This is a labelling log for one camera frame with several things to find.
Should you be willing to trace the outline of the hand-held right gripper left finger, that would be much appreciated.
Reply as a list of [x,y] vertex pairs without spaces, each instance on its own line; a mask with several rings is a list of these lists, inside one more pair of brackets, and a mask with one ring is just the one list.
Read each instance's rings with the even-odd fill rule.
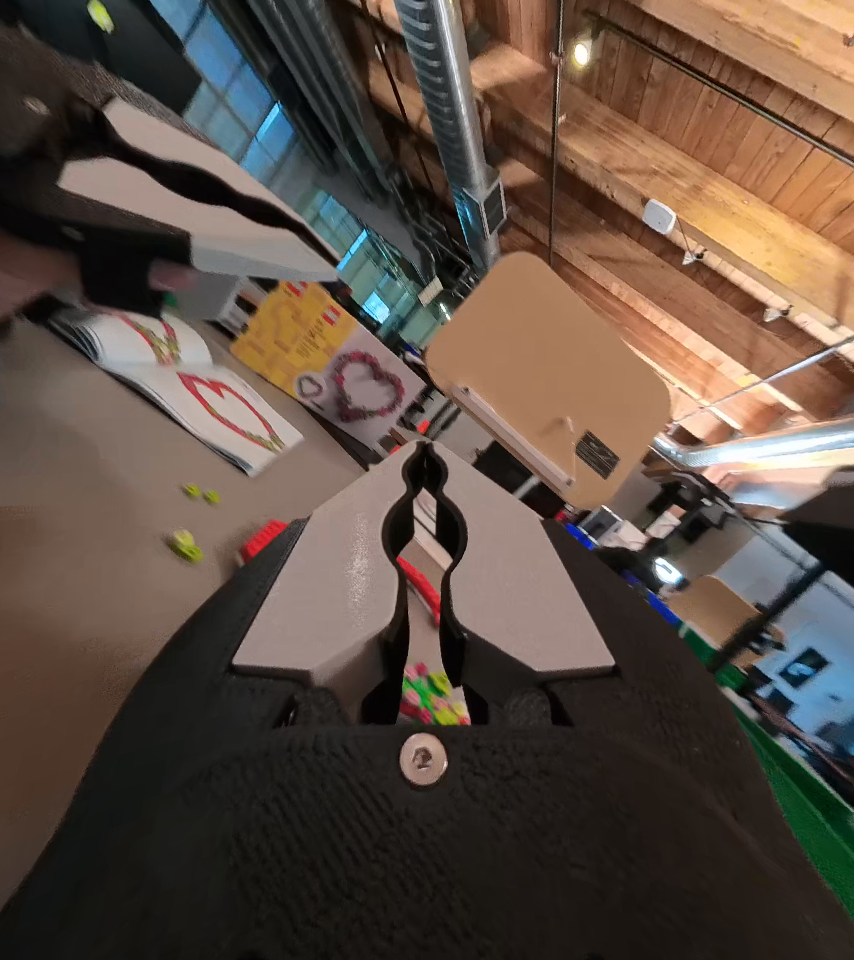
[[409,654],[398,557],[427,471],[412,442],[319,506],[284,554],[232,660],[261,679],[330,691],[361,723],[394,725]]

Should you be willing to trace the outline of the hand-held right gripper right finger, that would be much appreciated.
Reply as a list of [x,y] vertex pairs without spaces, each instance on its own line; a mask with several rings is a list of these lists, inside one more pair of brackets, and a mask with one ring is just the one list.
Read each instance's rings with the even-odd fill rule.
[[616,676],[616,662],[542,519],[444,445],[425,445],[441,587],[444,669],[475,726],[532,700],[553,720],[555,684]]

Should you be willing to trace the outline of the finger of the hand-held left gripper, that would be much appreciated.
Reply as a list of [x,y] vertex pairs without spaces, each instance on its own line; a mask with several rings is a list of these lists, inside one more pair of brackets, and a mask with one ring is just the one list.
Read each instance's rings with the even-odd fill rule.
[[329,263],[290,231],[256,223],[224,206],[180,196],[118,160],[72,161],[58,184],[75,196],[186,234],[190,264],[202,273],[289,282],[338,278],[336,263]]
[[338,264],[329,242],[222,150],[119,98],[108,102],[102,113],[122,162],[139,167],[180,196],[289,231],[329,263]]

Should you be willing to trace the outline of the yellow lego box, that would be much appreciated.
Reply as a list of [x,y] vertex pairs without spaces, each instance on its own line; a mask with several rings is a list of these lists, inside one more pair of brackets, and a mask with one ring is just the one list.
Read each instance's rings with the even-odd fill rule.
[[275,287],[230,353],[370,449],[428,387],[317,283]]

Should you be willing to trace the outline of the flower lego assembly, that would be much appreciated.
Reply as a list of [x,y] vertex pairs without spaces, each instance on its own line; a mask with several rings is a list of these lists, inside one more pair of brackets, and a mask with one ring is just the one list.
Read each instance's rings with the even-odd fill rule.
[[465,698],[443,671],[422,663],[409,664],[402,678],[398,718],[425,726],[470,726]]

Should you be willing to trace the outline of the open instruction booklet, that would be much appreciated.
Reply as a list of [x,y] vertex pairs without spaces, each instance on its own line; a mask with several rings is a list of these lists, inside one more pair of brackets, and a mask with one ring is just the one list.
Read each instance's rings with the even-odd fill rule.
[[247,476],[262,474],[303,442],[180,319],[73,307],[54,313],[49,327]]

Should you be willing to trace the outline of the small light wooden panel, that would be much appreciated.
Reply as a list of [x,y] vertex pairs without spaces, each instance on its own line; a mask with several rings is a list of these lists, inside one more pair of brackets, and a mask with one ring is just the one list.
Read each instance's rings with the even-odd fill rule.
[[734,664],[748,666],[759,658],[746,654],[751,638],[735,641],[745,629],[763,625],[765,615],[715,575],[701,575],[666,597],[666,606],[687,629],[706,644],[705,665],[711,671]]

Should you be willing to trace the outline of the red lego frame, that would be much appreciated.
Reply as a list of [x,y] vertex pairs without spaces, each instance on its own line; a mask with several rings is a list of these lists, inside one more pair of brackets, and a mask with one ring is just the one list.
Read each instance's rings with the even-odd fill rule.
[[[276,519],[267,522],[264,527],[256,534],[253,534],[252,537],[241,546],[238,554],[239,565],[243,567],[249,563],[252,558],[276,540],[287,527],[288,523]],[[429,578],[408,560],[402,557],[398,558],[398,564],[409,586],[416,592],[422,604],[430,612],[433,617],[434,626],[438,628],[441,621],[441,598],[439,593],[433,587]]]

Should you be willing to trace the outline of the spiral metal air duct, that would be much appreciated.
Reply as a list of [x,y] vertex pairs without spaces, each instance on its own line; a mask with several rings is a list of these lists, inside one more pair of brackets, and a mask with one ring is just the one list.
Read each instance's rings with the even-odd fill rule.
[[484,150],[460,8],[455,1],[396,1],[395,7],[458,221],[484,275],[501,255],[505,193]]

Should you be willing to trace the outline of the smooth metal air duct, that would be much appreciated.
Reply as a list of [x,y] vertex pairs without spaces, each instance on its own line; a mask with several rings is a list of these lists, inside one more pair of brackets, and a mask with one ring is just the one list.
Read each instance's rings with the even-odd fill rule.
[[755,474],[854,468],[854,414],[710,446],[684,446],[663,434],[650,447],[649,478],[669,473]]

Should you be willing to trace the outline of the black light track rail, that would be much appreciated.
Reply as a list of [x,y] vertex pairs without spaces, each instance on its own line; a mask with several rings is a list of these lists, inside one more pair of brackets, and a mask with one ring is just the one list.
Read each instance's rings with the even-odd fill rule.
[[613,33],[623,40],[627,40],[644,53],[652,56],[657,61],[672,67],[684,77],[697,81],[708,90],[720,94],[722,97],[747,110],[751,114],[764,119],[773,126],[779,128],[781,131],[789,133],[797,140],[800,140],[808,146],[822,152],[835,162],[840,162],[854,172],[854,155],[850,154],[848,151],[842,150],[821,136],[817,137],[816,135],[813,135],[804,127],[798,126],[785,116],[771,111],[763,104],[745,96],[745,94],[734,89],[729,84],[711,77],[705,71],[688,64],[675,54],[669,53],[656,44],[647,41],[636,31],[626,29],[623,25],[617,23],[607,16],[605,17],[596,14],[595,19],[600,30],[606,30],[607,32]]

